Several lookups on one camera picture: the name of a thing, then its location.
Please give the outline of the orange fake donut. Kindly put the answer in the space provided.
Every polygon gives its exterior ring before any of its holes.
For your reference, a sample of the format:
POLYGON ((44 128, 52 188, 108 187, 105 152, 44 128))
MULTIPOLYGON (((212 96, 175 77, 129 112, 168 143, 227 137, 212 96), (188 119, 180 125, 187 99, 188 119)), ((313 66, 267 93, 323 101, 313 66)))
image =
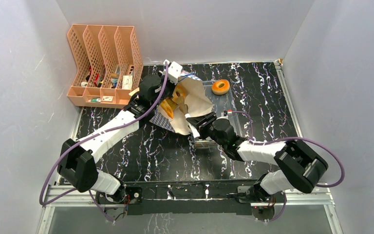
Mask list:
POLYGON ((211 90, 216 95, 224 95, 230 90, 230 82, 226 79, 215 81, 211 90))

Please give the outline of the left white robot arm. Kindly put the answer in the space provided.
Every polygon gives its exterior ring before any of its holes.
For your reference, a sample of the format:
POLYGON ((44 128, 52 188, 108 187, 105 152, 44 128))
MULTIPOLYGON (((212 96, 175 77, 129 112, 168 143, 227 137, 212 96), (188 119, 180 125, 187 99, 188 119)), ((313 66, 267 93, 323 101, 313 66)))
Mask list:
POLYGON ((139 91, 116 117, 87 137, 63 143, 57 172, 81 193, 94 190, 104 193, 114 203, 122 202, 126 184, 98 170, 96 164, 110 148, 152 119, 157 106, 173 94, 177 83, 178 78, 171 75, 146 76, 139 84, 139 91))

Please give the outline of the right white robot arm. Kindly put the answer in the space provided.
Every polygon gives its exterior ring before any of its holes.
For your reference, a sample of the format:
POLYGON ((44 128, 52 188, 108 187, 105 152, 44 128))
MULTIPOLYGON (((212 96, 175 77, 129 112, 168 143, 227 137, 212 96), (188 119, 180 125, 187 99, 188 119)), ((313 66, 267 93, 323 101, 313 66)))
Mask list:
POLYGON ((194 136, 212 139, 230 159, 261 161, 279 167, 278 171, 263 174, 246 191, 238 189, 228 197, 267 202, 274 194, 288 189, 309 194, 328 169, 327 162, 300 137, 274 143, 254 142, 236 134, 226 117, 217 117, 215 112, 191 117, 184 97, 177 97, 175 103, 185 115, 194 136))

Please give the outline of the blue checkered paper bag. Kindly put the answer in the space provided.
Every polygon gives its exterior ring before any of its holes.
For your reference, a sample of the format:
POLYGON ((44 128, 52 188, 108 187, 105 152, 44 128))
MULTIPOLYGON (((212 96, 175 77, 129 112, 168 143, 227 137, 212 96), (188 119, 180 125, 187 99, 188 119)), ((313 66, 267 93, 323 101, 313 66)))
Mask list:
MULTIPOLYGON (((188 106, 190 117, 198 117, 212 112, 214 105, 205 96, 204 86, 200 78, 187 71, 182 71, 177 84, 181 84, 188 92, 185 98, 185 104, 188 106)), ((174 111, 173 119, 168 117, 161 107, 158 107, 155 110, 154 117, 150 119, 150 122, 181 135, 189 135, 191 133, 188 122, 178 105, 174 111)))

